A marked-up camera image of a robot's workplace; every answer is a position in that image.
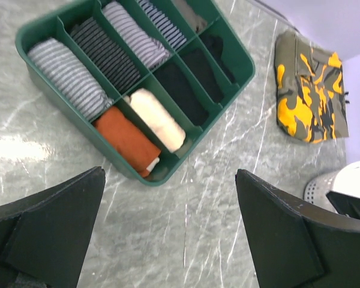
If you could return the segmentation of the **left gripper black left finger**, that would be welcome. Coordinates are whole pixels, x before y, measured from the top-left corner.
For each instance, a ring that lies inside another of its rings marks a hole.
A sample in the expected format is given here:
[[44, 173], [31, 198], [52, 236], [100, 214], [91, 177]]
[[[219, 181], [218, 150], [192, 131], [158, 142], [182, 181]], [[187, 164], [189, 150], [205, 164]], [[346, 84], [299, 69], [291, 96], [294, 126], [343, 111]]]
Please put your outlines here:
[[19, 274], [47, 287], [76, 287], [105, 182], [96, 166], [0, 206], [0, 287]]

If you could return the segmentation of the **orange underwear beige waistband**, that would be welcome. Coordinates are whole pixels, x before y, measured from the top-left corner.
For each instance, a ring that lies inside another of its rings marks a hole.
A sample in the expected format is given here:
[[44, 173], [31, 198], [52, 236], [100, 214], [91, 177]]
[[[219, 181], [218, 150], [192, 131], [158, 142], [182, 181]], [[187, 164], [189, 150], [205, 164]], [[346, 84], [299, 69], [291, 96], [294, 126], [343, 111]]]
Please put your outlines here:
[[93, 126], [141, 177], [149, 176], [160, 162], [161, 149], [117, 107], [106, 110]]

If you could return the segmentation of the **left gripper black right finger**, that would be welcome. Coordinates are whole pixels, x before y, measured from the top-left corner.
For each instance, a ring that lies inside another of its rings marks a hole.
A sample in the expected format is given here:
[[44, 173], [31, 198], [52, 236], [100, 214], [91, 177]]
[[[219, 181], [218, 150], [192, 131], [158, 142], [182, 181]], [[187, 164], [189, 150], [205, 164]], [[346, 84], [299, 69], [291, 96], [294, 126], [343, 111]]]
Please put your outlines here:
[[280, 190], [247, 170], [235, 176], [260, 287], [360, 287], [360, 220]]

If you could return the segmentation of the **green divided organizer tray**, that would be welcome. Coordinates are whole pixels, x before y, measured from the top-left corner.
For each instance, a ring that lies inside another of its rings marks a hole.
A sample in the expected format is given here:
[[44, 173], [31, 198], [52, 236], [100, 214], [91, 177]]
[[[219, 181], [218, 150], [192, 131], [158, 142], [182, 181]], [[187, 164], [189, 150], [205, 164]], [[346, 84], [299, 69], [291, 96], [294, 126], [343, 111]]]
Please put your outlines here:
[[[18, 30], [15, 40], [16, 49], [20, 57], [25, 61], [29, 76], [34, 85], [45, 94], [52, 104], [80, 130], [121, 174], [131, 179], [137, 179], [148, 186], [159, 186], [164, 184], [173, 175], [231, 103], [248, 85], [255, 74], [255, 65], [245, 46], [237, 37], [237, 34], [222, 15], [214, 1], [190, 1], [190, 6], [193, 10], [208, 22], [207, 27], [200, 32], [194, 32], [191, 29], [172, 1], [154, 1], [154, 5], [164, 12], [187, 38], [187, 42], [180, 49], [173, 51], [171, 57], [165, 63], [153, 70], [145, 68], [136, 56], [132, 57], [132, 61], [138, 66], [141, 73], [141, 78], [136, 82], [135, 87], [146, 88], [151, 91], [174, 117], [175, 121], [185, 130], [185, 143], [178, 151], [169, 152], [141, 118], [128, 107], [123, 99], [124, 94], [119, 93], [68, 34], [68, 29], [78, 21], [88, 17], [94, 17], [113, 41], [119, 45], [123, 45], [122, 38], [113, 32], [110, 25], [106, 23], [104, 14], [102, 13], [102, 8], [105, 5], [105, 1], [73, 1], [55, 11], [41, 16], [23, 25]], [[217, 35], [223, 39], [222, 60], [233, 73], [236, 83], [232, 83], [227, 78], [214, 57], [210, 54], [200, 39], [202, 34]], [[61, 41], [73, 51], [112, 98], [116, 107], [118, 107], [127, 119], [140, 129], [151, 142], [161, 149], [160, 162], [149, 176], [145, 178], [139, 176], [127, 161], [96, 132], [95, 128], [85, 120], [84, 117], [79, 115], [78, 111], [31, 62], [27, 55], [28, 51], [35, 44], [50, 37]], [[224, 98], [220, 103], [215, 103], [210, 98], [181, 58], [183, 54], [196, 48], [200, 48], [204, 52], [212, 67], [217, 83], [224, 94]], [[189, 81], [197, 99], [209, 113], [206, 122], [202, 126], [194, 125], [188, 119], [154, 76], [155, 70], [170, 62], [174, 62], [181, 69]]]

